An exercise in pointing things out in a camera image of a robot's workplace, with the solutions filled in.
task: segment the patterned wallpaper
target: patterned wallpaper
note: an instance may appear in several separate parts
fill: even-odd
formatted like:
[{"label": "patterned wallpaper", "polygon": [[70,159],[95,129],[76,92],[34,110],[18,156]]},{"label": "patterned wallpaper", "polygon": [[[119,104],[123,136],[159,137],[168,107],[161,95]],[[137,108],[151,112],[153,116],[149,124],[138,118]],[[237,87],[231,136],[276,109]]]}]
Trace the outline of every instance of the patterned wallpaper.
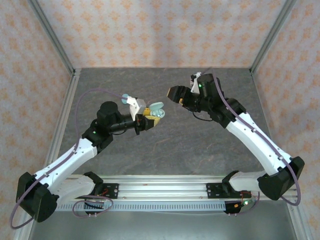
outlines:
[{"label": "patterned wallpaper", "polygon": [[319,239],[319,0],[297,1],[259,66],[255,82],[272,137],[306,163],[299,181],[302,203],[314,239]]},{"label": "patterned wallpaper", "polygon": [[70,76],[28,1],[2,0],[0,16],[0,239],[11,240],[18,179],[43,166]]},{"label": "patterned wallpaper", "polygon": [[249,68],[285,0],[39,2],[75,68]]}]

